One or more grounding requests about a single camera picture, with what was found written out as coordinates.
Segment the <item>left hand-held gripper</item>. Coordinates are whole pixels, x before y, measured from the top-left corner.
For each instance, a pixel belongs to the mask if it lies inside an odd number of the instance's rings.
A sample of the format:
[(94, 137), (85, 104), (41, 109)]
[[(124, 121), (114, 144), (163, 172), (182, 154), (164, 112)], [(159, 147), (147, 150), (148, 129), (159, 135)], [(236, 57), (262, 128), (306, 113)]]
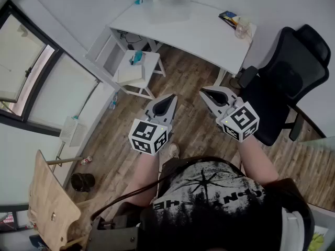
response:
[(172, 120), (178, 97), (166, 94), (150, 101), (139, 118), (135, 118), (128, 138), (131, 147), (140, 153), (155, 156), (171, 138)]

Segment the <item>person's left forearm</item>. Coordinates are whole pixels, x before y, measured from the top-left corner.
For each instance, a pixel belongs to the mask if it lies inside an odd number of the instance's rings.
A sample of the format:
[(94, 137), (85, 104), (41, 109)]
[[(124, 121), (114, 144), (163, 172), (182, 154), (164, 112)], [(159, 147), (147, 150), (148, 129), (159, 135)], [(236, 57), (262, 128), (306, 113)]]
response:
[[(132, 180), (124, 191), (124, 194), (136, 191), (153, 182), (156, 182), (159, 177), (159, 154), (155, 156), (142, 153), (137, 158), (137, 166), (132, 176)], [(139, 207), (147, 207), (150, 205), (153, 198), (157, 195), (158, 186), (152, 188), (132, 197), (127, 198), (125, 201), (132, 203)]]

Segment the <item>person's right forearm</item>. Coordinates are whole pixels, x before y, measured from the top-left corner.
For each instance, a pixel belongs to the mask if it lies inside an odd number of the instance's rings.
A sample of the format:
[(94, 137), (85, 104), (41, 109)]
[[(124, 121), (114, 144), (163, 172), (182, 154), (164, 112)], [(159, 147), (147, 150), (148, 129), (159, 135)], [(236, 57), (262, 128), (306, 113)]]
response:
[(253, 179), (262, 186), (279, 180), (279, 174), (275, 166), (253, 135), (238, 143), (238, 150), (248, 178)]

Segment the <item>white desk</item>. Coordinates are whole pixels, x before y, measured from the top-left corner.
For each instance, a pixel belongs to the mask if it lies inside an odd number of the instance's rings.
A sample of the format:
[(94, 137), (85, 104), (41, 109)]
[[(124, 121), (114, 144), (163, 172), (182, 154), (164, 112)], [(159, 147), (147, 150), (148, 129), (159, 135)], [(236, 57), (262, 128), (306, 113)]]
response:
[(218, 16), (221, 10), (196, 2), (190, 3), (189, 19), (152, 24), (143, 13), (143, 4), (133, 4), (116, 17), (109, 27), (181, 49), (236, 75), (243, 66), (256, 32), (238, 39), (235, 31)]

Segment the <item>person's beige shoe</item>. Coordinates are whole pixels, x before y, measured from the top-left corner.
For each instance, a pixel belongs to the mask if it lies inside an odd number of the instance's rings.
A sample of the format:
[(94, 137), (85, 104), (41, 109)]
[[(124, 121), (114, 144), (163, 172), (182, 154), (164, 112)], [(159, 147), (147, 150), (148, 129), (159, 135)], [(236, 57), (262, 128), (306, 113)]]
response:
[(180, 157), (180, 148), (176, 143), (171, 143), (169, 146), (169, 158), (179, 158)]

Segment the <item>small white stool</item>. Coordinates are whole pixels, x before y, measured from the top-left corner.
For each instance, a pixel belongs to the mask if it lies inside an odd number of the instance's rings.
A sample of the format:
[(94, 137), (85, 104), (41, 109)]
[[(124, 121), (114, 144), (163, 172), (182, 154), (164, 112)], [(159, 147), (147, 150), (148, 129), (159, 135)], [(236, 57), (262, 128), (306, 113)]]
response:
[(154, 100), (155, 96), (149, 89), (154, 73), (166, 76), (158, 53), (127, 50), (114, 73), (113, 81), (127, 94)]

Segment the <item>black mesh office chair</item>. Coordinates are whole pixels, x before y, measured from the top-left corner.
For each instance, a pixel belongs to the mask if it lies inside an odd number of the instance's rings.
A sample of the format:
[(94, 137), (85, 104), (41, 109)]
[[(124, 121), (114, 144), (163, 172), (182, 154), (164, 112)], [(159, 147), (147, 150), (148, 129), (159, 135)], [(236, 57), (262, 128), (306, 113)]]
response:
[(243, 70), (238, 79), (239, 96), (258, 114), (259, 128), (254, 136), (272, 146), (283, 129), (295, 141), (302, 129), (304, 115), (298, 112), (294, 122), (286, 121), (289, 111), (311, 90), (329, 78), (331, 50), (310, 25), (299, 29), (284, 27), (273, 56), (267, 65)]

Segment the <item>white shelf unit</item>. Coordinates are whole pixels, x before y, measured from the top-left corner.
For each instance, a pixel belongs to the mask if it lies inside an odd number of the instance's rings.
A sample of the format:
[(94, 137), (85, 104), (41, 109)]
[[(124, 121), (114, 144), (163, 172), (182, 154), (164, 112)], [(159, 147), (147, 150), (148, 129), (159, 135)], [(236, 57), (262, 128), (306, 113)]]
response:
[(127, 51), (124, 46), (115, 38), (110, 27), (106, 26), (102, 33), (97, 37), (95, 42), (92, 44), (86, 58), (90, 60), (97, 68), (104, 70), (104, 65), (107, 62), (110, 55), (113, 53), (114, 48), (119, 47), (122, 51), (122, 59), (125, 52)]

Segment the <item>black tray with items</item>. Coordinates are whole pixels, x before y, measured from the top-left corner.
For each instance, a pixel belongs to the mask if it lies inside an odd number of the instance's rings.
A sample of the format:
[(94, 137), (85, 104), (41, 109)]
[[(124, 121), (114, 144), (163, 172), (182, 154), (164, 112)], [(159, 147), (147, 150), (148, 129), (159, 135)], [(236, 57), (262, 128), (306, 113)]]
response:
[(240, 19), (235, 13), (225, 11), (218, 16), (221, 20), (223, 20), (226, 24), (228, 24), (231, 28), (236, 30), (238, 21)]

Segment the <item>white perforated basket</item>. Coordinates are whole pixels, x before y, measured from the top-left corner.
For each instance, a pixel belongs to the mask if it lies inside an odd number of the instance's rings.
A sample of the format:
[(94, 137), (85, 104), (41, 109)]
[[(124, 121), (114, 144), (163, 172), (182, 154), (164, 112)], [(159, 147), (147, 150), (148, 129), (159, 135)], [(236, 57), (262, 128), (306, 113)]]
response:
[(77, 119), (67, 116), (59, 135), (60, 140), (68, 147), (78, 147), (84, 139), (86, 126)]

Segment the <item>person's black printed t-shirt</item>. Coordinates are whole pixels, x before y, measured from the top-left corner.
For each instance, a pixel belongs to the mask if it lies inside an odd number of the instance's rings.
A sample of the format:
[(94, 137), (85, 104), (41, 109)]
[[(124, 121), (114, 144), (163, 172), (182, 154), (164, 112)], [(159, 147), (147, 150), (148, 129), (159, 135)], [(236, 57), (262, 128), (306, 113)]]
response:
[(144, 251), (307, 251), (314, 218), (295, 183), (260, 185), (217, 157), (163, 164), (158, 197), (140, 213)]

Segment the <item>black waste bin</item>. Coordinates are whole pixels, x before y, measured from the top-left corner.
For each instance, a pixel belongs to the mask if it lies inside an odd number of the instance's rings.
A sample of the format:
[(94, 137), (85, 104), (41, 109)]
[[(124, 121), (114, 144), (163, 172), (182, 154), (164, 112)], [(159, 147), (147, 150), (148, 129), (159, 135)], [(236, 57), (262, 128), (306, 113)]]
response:
[(72, 188), (78, 192), (90, 192), (95, 185), (95, 177), (92, 174), (74, 173), (70, 177)]

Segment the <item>glass-top table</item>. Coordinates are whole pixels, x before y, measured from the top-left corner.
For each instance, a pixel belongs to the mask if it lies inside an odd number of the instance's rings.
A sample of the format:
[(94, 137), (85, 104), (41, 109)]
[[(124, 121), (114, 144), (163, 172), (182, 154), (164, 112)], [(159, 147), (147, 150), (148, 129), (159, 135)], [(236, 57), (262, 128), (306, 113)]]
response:
[(297, 112), (296, 120), (294, 124), (301, 123), (301, 129), (303, 127), (303, 123), (308, 123), (314, 132), (319, 136), (319, 138), (310, 138), (309, 140), (299, 140), (299, 143), (319, 149), (325, 149), (335, 152), (335, 134), (333, 136), (326, 136), (321, 129), (298, 107), (294, 106), (294, 109)]

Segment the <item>wooden pole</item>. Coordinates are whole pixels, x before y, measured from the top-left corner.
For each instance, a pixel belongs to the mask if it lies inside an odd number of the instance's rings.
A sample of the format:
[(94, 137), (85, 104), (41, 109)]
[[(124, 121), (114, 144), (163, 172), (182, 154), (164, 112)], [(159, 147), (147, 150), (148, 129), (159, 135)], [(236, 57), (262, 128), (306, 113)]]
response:
[(57, 164), (63, 164), (68, 162), (76, 162), (83, 160), (83, 157), (74, 157), (74, 158), (67, 158), (67, 159), (58, 159), (58, 160), (52, 160), (52, 161), (46, 161), (48, 165), (57, 165)]

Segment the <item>black window frame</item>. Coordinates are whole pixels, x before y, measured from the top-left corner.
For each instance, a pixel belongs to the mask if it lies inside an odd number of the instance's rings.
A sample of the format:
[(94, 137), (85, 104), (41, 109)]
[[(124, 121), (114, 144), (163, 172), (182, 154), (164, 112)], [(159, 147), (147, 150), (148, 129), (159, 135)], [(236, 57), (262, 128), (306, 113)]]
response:
[(0, 124), (58, 137), (99, 83), (14, 2), (0, 8)]

